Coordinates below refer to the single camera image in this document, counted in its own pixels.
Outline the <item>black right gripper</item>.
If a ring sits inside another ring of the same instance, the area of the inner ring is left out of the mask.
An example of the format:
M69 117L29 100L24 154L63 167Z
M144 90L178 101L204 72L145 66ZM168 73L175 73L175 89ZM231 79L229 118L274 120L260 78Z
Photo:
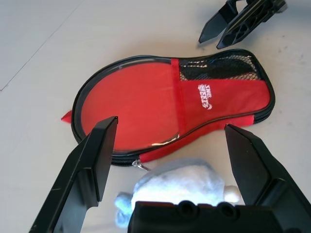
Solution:
M224 30L216 48L220 50L235 45L261 23L288 8L285 0L248 0L247 6L239 12L237 2L238 0L227 0L205 24L198 39L200 44L217 37Z

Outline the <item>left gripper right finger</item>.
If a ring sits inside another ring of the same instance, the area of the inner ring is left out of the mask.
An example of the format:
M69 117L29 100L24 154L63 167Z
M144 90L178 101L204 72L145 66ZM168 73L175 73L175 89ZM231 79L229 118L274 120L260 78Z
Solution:
M247 206L273 213L285 233L311 231L311 204L285 167L253 133L225 126L231 169Z

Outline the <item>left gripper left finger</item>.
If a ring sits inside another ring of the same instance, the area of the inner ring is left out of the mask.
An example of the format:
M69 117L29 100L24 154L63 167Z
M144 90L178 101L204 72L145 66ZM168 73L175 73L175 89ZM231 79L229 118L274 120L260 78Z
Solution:
M88 209L103 200L117 124L116 116L98 122L69 154L30 232L81 231Z

